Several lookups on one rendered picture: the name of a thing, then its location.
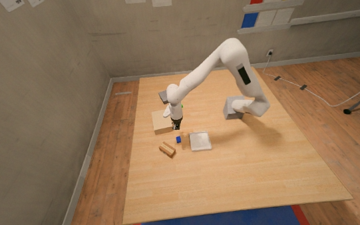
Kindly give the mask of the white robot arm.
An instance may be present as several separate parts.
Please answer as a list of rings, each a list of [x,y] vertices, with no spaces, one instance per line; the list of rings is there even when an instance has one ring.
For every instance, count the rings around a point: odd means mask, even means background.
[[[197,69],[184,77],[179,86],[171,84],[167,87],[169,105],[163,117],[171,116],[174,120],[181,119],[183,116],[181,101],[190,91],[201,85],[211,71],[222,62],[234,76],[240,92],[245,97],[255,98],[254,100],[235,100],[232,103],[232,109],[262,117],[270,108],[270,102],[252,71],[245,47],[235,38],[224,41]]]

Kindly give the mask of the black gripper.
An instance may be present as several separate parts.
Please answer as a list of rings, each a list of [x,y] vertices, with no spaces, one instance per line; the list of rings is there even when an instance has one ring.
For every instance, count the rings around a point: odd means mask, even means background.
[[[178,120],[174,120],[171,118],[172,122],[174,123],[174,126],[172,127],[172,129],[174,130],[180,130],[180,123],[182,122],[183,116],[181,119]]]

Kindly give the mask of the grey square panel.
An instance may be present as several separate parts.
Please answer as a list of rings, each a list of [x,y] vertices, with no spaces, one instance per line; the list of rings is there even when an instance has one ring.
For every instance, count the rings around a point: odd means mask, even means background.
[[[159,92],[158,94],[159,94],[160,98],[162,99],[162,101],[163,101],[164,103],[168,101],[168,100],[167,100],[166,90],[165,90],[165,91],[162,91],[162,92]]]

